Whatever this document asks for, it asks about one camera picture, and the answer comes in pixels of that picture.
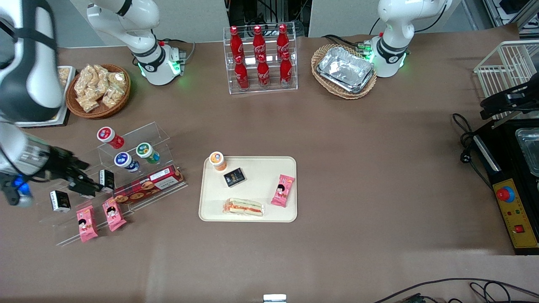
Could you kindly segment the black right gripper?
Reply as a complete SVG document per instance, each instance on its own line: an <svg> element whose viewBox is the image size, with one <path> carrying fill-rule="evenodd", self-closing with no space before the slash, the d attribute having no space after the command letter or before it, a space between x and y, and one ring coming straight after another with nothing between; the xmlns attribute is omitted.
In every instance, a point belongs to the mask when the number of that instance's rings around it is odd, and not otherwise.
<svg viewBox="0 0 539 303"><path fill-rule="evenodd" d="M39 171L41 180L67 180L69 190L77 192L81 196L94 197L96 192L102 190L103 186L85 173L89 164L79 161L73 152L57 146L50 146L49 151L45 152L44 155L48 158Z"/></svg>

